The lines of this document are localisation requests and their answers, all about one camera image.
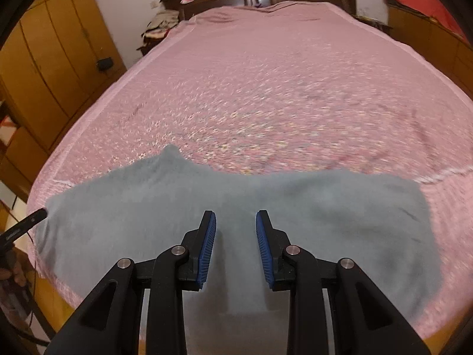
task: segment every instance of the silver bolt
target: silver bolt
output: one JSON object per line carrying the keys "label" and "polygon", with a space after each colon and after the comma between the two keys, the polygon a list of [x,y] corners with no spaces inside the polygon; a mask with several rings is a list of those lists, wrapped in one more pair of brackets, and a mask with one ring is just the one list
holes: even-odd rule
{"label": "silver bolt", "polygon": [[179,256],[182,255],[185,252],[185,247],[183,246],[174,246],[171,249],[171,252],[173,255]]}
{"label": "silver bolt", "polygon": [[355,266],[355,262],[346,257],[346,258],[340,260],[340,265],[343,268],[346,268],[347,270],[349,270],[350,268],[353,268]]}
{"label": "silver bolt", "polygon": [[120,260],[118,261],[117,266],[118,266],[119,268],[128,268],[131,263],[132,263],[132,261],[129,260],[129,258],[124,257],[123,259],[120,259]]}
{"label": "silver bolt", "polygon": [[286,252],[289,255],[298,255],[300,253],[300,248],[298,246],[287,246]]}

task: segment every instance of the gray garment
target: gray garment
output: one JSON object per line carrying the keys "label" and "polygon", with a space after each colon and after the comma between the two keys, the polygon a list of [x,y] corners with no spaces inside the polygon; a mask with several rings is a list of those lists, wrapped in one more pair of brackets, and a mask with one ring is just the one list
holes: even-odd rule
{"label": "gray garment", "polygon": [[441,281],[426,201],[417,184],[392,175],[235,175],[167,146],[54,196],[47,208],[35,231],[39,254],[81,297],[120,258],[155,258],[198,228],[206,209],[216,213],[207,283],[184,295],[189,354],[285,353],[288,293],[264,281],[260,209],[314,256],[353,258],[411,322]]}

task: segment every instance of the red cloth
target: red cloth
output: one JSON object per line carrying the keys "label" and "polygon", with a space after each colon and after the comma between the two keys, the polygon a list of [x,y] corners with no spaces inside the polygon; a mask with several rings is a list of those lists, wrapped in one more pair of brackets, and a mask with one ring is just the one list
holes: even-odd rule
{"label": "red cloth", "polygon": [[421,12],[425,16],[435,18],[445,28],[451,30],[453,33],[460,35],[466,40],[463,31],[456,23],[455,19],[448,12],[446,7],[439,0],[396,0],[399,3],[406,5],[416,11]]}

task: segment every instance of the blue gripper pad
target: blue gripper pad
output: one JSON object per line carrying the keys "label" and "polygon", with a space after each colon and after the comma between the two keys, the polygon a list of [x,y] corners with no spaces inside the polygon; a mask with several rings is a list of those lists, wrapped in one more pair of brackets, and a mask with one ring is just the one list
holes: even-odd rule
{"label": "blue gripper pad", "polygon": [[274,274],[273,274],[273,259],[271,251],[269,249],[268,238],[266,232],[264,232],[263,221],[261,215],[258,212],[256,214],[256,236],[258,237],[258,245],[260,246],[261,262],[263,263],[264,278],[269,284],[270,288],[274,285]]}
{"label": "blue gripper pad", "polygon": [[202,249],[199,254],[199,270],[197,272],[196,283],[202,289],[204,283],[207,281],[207,274],[209,273],[210,256],[212,255],[213,242],[215,240],[215,233],[217,231],[217,218],[212,212],[209,226],[205,232]]}

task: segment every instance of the gray blanket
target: gray blanket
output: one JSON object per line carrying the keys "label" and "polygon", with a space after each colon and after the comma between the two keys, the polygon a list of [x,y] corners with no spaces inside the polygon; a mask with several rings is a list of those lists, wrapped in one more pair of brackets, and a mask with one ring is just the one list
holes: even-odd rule
{"label": "gray blanket", "polygon": [[316,257],[353,258],[412,321],[440,284],[429,209],[418,186],[345,170],[235,175],[185,160],[175,146],[48,201],[36,228],[46,265],[85,297],[122,257],[155,258],[199,226],[217,236],[203,291],[185,292],[190,354],[283,354],[288,294],[264,281],[255,215]]}

